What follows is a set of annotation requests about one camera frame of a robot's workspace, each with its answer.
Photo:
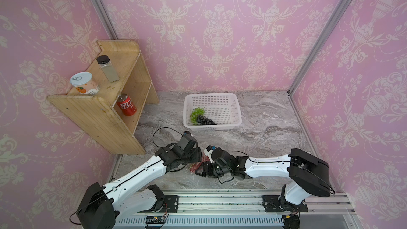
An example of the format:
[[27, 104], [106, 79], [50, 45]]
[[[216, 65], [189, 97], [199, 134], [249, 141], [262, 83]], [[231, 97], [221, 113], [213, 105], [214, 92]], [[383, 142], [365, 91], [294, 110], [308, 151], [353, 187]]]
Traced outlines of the wooden shelf unit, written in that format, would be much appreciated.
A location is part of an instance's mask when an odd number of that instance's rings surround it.
[[[120, 80], [110, 83], [94, 61], [87, 69], [100, 87], [95, 95], [72, 88], [66, 95], [50, 95], [48, 101], [111, 154], [143, 155], [145, 150], [134, 136], [146, 104], [158, 104], [158, 94], [139, 45], [132, 40], [99, 40]], [[116, 104], [121, 93], [134, 102], [137, 111], [125, 116]]]

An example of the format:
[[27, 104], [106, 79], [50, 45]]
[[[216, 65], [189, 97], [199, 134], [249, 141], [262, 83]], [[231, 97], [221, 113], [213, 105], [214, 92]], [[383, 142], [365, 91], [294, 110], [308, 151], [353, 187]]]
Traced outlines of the red cola can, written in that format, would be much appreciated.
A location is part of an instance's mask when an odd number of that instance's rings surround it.
[[135, 107], [132, 99], [126, 93], [122, 93], [118, 96], [116, 104], [125, 116], [129, 117], [137, 112], [137, 108]]

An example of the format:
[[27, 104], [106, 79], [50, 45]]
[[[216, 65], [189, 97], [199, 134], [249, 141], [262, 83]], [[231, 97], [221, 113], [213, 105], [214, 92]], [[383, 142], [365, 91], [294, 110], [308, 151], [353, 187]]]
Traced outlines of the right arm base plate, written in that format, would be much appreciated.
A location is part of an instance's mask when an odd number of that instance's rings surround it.
[[262, 196], [262, 206], [266, 213], [306, 213], [308, 207], [303, 200], [299, 205], [294, 205], [287, 202], [283, 197], [277, 195], [264, 195]]

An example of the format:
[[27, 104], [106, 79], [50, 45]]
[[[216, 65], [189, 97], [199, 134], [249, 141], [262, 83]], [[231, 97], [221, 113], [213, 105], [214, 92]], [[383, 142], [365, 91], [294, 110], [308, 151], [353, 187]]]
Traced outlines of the clear bottle black cap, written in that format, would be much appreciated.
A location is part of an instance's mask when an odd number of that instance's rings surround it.
[[96, 62], [98, 63], [110, 83], [114, 83], [120, 80], [117, 71], [113, 67], [111, 60], [107, 55], [98, 56], [96, 58]]

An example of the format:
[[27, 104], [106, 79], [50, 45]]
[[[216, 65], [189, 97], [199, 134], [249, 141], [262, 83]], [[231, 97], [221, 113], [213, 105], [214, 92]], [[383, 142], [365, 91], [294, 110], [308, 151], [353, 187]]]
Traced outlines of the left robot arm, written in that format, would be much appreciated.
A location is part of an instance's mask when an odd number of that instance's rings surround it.
[[125, 176], [86, 190], [74, 215], [84, 229], [112, 229], [117, 221], [144, 211], [167, 211], [165, 194], [151, 182], [187, 164], [198, 163], [202, 152], [185, 131], [177, 143], [159, 148], [154, 156]]

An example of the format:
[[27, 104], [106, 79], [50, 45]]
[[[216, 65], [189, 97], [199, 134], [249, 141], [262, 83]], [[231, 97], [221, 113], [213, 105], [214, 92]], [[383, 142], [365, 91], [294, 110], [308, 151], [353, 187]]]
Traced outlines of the red grape bunch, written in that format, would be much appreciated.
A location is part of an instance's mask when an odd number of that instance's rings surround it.
[[201, 167], [201, 164], [202, 164], [202, 162], [193, 164], [189, 171], [191, 173], [195, 173]]

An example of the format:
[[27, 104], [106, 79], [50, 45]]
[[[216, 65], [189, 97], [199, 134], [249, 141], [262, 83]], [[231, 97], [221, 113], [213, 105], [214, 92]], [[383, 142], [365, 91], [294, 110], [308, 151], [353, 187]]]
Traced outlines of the black grape bunch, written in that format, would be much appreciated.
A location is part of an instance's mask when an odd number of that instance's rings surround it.
[[198, 115], [197, 117], [197, 123], [203, 126], [209, 126], [209, 125], [216, 125], [214, 121], [211, 119], [203, 116], [203, 115]]

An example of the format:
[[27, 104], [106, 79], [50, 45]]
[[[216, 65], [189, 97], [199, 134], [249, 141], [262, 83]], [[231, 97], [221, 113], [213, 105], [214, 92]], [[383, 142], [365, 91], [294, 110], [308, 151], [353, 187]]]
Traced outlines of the green grape bunch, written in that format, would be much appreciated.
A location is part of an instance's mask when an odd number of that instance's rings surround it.
[[203, 116], [204, 114], [205, 114], [204, 108], [200, 108], [200, 107], [195, 108], [195, 109], [192, 111], [191, 115], [190, 115], [190, 121], [191, 121], [191, 123], [194, 124], [194, 125], [198, 124], [198, 116], [199, 116], [199, 115], [202, 115], [202, 116]]

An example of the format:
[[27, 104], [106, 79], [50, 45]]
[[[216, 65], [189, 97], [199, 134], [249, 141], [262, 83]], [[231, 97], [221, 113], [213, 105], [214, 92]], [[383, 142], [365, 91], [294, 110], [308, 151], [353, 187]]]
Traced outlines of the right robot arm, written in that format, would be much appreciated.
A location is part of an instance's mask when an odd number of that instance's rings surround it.
[[336, 192], [330, 184], [327, 162], [299, 149], [274, 158], [254, 158], [242, 153], [233, 156], [232, 151], [209, 146], [204, 151], [208, 161], [201, 162], [195, 174], [204, 178], [220, 179], [230, 175], [245, 180], [259, 177], [290, 178], [292, 182], [282, 186], [280, 195], [264, 197], [262, 204], [281, 212], [307, 212], [305, 199], [310, 196], [330, 197]]

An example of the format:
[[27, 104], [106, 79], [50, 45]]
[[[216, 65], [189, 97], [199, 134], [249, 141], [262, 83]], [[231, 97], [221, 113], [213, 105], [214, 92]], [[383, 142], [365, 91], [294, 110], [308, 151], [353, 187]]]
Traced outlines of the aluminium rail frame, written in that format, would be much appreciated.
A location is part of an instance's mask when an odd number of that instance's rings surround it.
[[305, 199], [306, 213], [266, 213], [262, 196], [273, 190], [166, 190], [179, 196], [177, 213], [134, 213], [117, 221], [112, 229], [360, 229], [346, 194]]

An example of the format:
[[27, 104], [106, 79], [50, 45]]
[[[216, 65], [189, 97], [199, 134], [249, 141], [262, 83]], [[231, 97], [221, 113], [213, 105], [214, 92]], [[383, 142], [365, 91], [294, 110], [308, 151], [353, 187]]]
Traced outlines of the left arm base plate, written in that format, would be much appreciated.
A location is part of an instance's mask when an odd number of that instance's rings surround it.
[[177, 213], [179, 205], [179, 196], [165, 196], [156, 201], [153, 207], [148, 210], [153, 213]]

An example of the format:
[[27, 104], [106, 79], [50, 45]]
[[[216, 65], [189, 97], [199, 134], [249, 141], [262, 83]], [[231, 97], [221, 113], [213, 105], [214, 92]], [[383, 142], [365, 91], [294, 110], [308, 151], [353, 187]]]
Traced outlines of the white plastic basket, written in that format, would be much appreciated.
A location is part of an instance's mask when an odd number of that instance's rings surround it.
[[[203, 126], [192, 124], [190, 115], [195, 108], [204, 108], [203, 116], [211, 119], [216, 125]], [[183, 124], [196, 131], [230, 130], [242, 123], [242, 115], [237, 96], [233, 93], [189, 94], [183, 106]]]

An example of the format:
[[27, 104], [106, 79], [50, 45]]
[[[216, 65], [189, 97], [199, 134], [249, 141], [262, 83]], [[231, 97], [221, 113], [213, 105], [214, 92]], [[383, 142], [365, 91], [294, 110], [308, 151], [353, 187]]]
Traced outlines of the white orange printed can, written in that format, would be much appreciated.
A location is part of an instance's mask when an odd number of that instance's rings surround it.
[[80, 93], [95, 95], [100, 87], [90, 72], [80, 72], [70, 78], [70, 84]]

